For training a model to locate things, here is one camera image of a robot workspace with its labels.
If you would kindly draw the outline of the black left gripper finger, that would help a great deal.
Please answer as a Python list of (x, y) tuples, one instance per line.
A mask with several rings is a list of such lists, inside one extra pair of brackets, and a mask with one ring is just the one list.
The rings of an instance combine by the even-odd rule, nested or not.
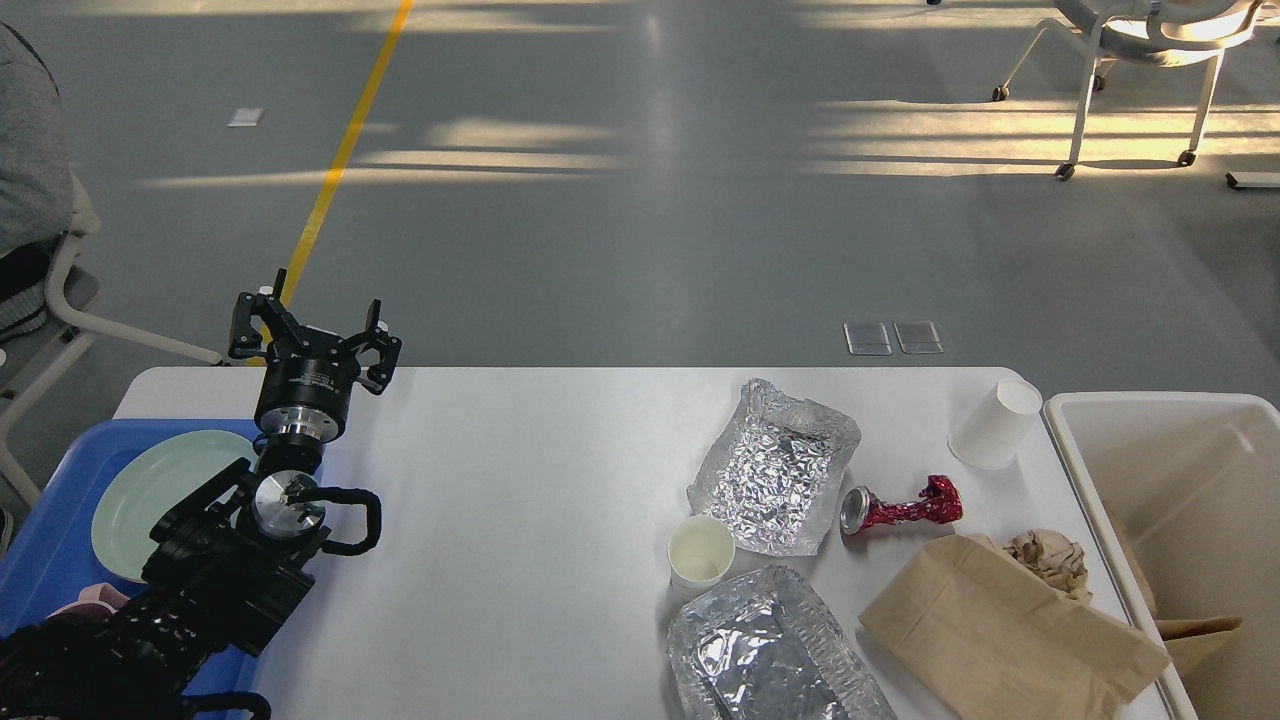
[(238, 295), (230, 319), (229, 359), (278, 363), (301, 357), (301, 325), (282, 302), (285, 279), (287, 269), (280, 268), (265, 290)]
[[(371, 395), (380, 396), (390, 384), (401, 348), (401, 338), (381, 322), (381, 300), (374, 299), (367, 309), (365, 328), (340, 341), (340, 366), (355, 366), (355, 382)], [(378, 360), (362, 366), (360, 356), (367, 352), (376, 354)]]

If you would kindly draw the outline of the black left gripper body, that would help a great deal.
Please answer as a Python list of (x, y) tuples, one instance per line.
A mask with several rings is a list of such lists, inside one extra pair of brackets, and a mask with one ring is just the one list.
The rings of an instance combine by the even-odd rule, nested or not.
[(323, 443), (346, 430), (349, 396), (361, 373), (356, 356), (340, 354), (338, 334), (316, 334), (300, 345), (274, 340), (265, 351), (266, 372), (255, 424), (266, 434), (305, 433)]

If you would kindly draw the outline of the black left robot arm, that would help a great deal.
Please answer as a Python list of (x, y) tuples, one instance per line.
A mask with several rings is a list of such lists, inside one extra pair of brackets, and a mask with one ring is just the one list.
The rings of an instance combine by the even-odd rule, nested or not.
[(268, 719), (253, 692), (188, 694), (229, 646), (259, 656), (314, 587), (317, 553), (360, 556), (381, 538), (379, 497), (320, 486), (324, 448), (347, 427), (352, 391), (380, 395), (402, 342), (372, 300), (342, 337), (301, 325), (279, 296), (285, 272), (233, 310), (228, 354), (261, 357), (255, 456), (237, 457), (148, 525), (156, 550), (143, 591), (105, 619), (56, 612), (3, 641), (5, 719), (192, 719), (241, 710)]

